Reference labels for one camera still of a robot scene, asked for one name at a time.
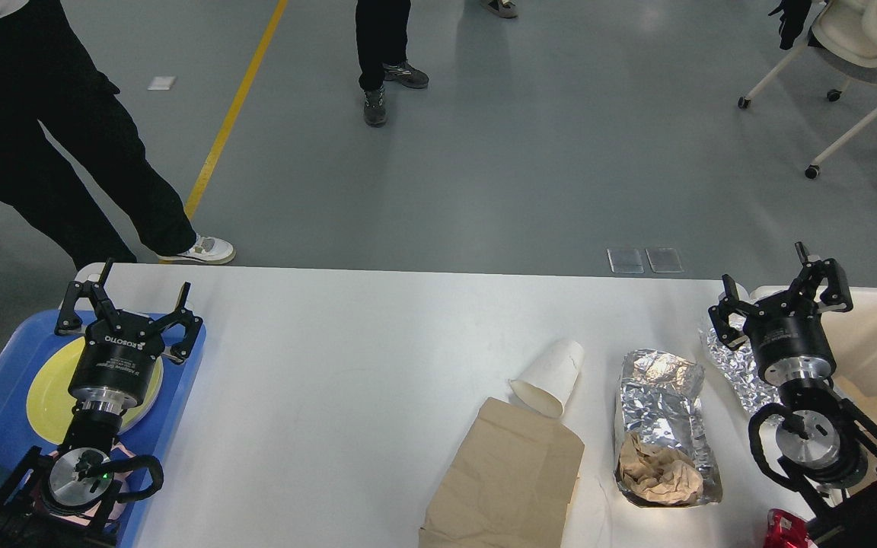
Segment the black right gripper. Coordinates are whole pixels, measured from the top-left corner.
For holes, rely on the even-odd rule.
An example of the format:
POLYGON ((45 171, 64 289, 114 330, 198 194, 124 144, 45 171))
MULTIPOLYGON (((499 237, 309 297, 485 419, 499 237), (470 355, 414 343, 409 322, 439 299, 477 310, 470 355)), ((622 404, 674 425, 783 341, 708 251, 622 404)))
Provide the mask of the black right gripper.
POLYGON ((755 305, 742 301, 735 279, 723 274, 723 292, 717 305, 709 308, 716 337, 732 351, 746 340, 751 344, 758 377, 769 385, 783 385, 794 379, 829 379, 837 368, 822 314, 846 313, 853 298, 846 273, 835 259, 821 259, 802 242, 794 243, 802 265, 786 290, 784 305, 789 314, 757 313, 755 305), (733 315, 745 319, 734 327, 733 315))

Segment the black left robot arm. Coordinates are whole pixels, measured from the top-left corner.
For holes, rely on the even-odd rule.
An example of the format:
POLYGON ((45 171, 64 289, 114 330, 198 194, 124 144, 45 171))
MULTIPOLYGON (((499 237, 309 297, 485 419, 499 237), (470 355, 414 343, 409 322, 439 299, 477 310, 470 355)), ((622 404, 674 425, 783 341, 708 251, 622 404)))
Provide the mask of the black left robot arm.
POLYGON ((202 318, 118 308, 73 281, 0 355, 0 547, 129 547, 185 407, 202 318))

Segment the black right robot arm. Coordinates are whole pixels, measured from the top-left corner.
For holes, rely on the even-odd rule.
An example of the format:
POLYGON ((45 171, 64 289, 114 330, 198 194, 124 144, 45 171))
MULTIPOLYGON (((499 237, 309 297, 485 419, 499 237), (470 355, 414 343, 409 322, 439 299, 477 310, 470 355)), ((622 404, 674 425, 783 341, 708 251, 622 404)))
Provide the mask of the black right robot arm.
POLYGON ((709 316, 731 350, 751 347, 757 376, 777 389, 748 424, 760 471, 797 492, 814 512, 808 537, 818 547, 877 547, 877 425, 836 393, 837 364, 821 317, 853 309, 845 271, 835 259, 795 243, 801 270, 786 290, 756 302, 722 277, 709 316))

